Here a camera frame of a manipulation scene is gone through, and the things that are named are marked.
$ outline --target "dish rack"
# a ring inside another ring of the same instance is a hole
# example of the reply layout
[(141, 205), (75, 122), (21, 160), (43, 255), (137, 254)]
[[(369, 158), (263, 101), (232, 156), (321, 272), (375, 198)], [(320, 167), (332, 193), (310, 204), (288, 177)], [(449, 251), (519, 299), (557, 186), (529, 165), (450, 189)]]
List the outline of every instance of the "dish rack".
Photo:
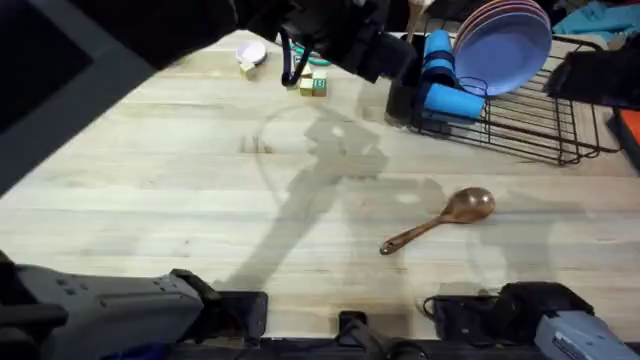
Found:
[[(425, 38), (426, 32), (414, 37), (413, 45), (418, 54), (423, 53)], [(591, 42), (558, 36), (554, 36), (553, 41), (545, 66), (517, 90), (485, 97), (485, 107), (479, 118), (424, 111), (422, 104), (414, 101), (420, 78), (419, 62), (404, 78), (392, 83), (387, 113), (421, 135), (479, 145), (561, 166), (578, 164), (582, 159), (595, 158), (603, 152), (620, 151), (618, 145), (605, 147), (601, 144), (599, 131), (605, 127), (602, 119), (598, 119), (594, 105), (551, 98), (543, 91), (552, 70), (568, 53), (602, 51), (602, 48)]]

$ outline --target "blue plate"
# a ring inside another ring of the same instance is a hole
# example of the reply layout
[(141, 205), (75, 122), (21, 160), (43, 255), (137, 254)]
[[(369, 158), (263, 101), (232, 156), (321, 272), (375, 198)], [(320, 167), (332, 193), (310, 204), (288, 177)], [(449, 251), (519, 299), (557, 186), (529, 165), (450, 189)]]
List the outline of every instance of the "blue plate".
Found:
[(544, 65), (551, 50), (551, 30), (528, 13), (495, 17), (460, 44), (456, 76), (476, 95), (499, 95), (517, 89)]

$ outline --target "blue cup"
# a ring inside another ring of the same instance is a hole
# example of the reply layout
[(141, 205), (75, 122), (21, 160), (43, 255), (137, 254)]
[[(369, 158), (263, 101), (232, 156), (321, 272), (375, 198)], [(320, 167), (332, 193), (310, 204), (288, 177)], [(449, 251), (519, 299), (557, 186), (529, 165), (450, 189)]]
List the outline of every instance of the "blue cup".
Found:
[(429, 83), (456, 85), (453, 48), (449, 33), (436, 30), (429, 34), (424, 44), (422, 78)]
[[(424, 110), (433, 110), (472, 119), (482, 114), (485, 104), (483, 97), (438, 83), (427, 84), (426, 86), (423, 90), (425, 92)], [(449, 118), (447, 121), (455, 121), (455, 118)]]

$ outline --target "plate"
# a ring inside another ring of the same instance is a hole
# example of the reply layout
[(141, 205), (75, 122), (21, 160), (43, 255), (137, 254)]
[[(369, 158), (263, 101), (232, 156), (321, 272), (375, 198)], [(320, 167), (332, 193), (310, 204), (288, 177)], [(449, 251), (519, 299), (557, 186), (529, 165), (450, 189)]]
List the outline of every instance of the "plate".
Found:
[(504, 5), (509, 5), (511, 3), (520, 4), (520, 5), (532, 5), (533, 7), (539, 9), (543, 17), (545, 18), (545, 20), (549, 24), (551, 24), (551, 21), (549, 20), (547, 13), (542, 9), (542, 7), (540, 7), (540, 5), (538, 5), (537, 2), (533, 0), (494, 0), (482, 5), (481, 7), (476, 9), (473, 13), (471, 13), (471, 15), (469, 15), (469, 17), (462, 23), (462, 25), (460, 26), (460, 29), (458, 29), (458, 35), (462, 35), (466, 31), (466, 28), (469, 26), (469, 24), (474, 22), (478, 16), (482, 16), (483, 14), (486, 14), (488, 11), (491, 11), (493, 9), (496, 9)]
[(501, 1), (501, 6), (498, 7), (488, 7), (485, 11), (478, 13), (478, 16), (474, 17), (471, 21), (465, 22), (467, 25), (464, 29), (460, 28), (460, 32), (458, 32), (456, 36), (456, 41), (453, 47), (453, 53), (456, 54), (464, 40), (471, 34), (475, 29), (482, 26), (482, 24), (491, 21), (491, 19), (496, 18), (501, 15), (509, 14), (509, 13), (529, 13), (531, 15), (535, 15), (540, 17), (541, 20), (547, 24), (547, 27), (551, 28), (551, 22), (547, 17), (547, 14), (540, 9), (537, 4), (536, 6), (532, 6), (529, 1), (518, 0), (518, 1)]
[(479, 87), (489, 96), (509, 92), (540, 70), (551, 40), (549, 27), (536, 15), (500, 15), (470, 31), (456, 54), (456, 76), (476, 95), (485, 95)]
[(465, 40), (467, 38), (469, 38), (469, 36), (471, 34), (473, 34), (473, 32), (480, 28), (481, 26), (483, 26), (484, 24), (490, 22), (492, 19), (495, 19), (499, 16), (503, 16), (503, 15), (508, 15), (508, 14), (513, 14), (513, 13), (527, 13), (536, 17), (539, 17), (540, 20), (544, 21), (544, 23), (546, 24), (547, 28), (551, 29), (550, 27), (550, 23), (549, 21), (544, 18), (541, 17), (541, 12), (538, 11), (536, 8), (529, 6), (529, 5), (506, 5), (506, 6), (502, 6), (499, 8), (495, 8), (487, 13), (485, 13), (484, 15), (482, 15), (481, 17), (478, 17), (475, 19), (475, 21), (473, 21), (472, 23), (469, 24), (469, 26), (467, 27), (466, 31), (464, 34), (459, 35), (459, 37), (456, 38), (456, 43), (453, 49), (453, 53), (454, 55), (457, 54), (458, 50), (460, 49), (460, 47), (462, 46), (462, 44), (465, 42)]

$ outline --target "wooden tabletop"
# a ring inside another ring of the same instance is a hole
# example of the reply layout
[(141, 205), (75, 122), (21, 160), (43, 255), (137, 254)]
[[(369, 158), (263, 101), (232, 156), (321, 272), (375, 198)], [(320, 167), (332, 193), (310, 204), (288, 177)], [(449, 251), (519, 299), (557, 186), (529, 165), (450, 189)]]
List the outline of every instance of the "wooden tabletop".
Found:
[[(417, 136), (385, 121), (387, 81), (330, 67), (329, 96), (304, 98), (279, 84), (275, 45), (242, 79), (234, 51), (253, 38), (158, 74), (33, 171), (0, 199), (0, 248), (60, 271), (187, 268), (263, 290), (268, 336), (330, 336), (338, 312), (362, 310), (389, 335), (433, 338), (425, 297), (548, 280), (640, 339), (640, 180), (623, 154), (557, 167)], [(467, 186), (495, 194), (495, 215), (379, 255)]]

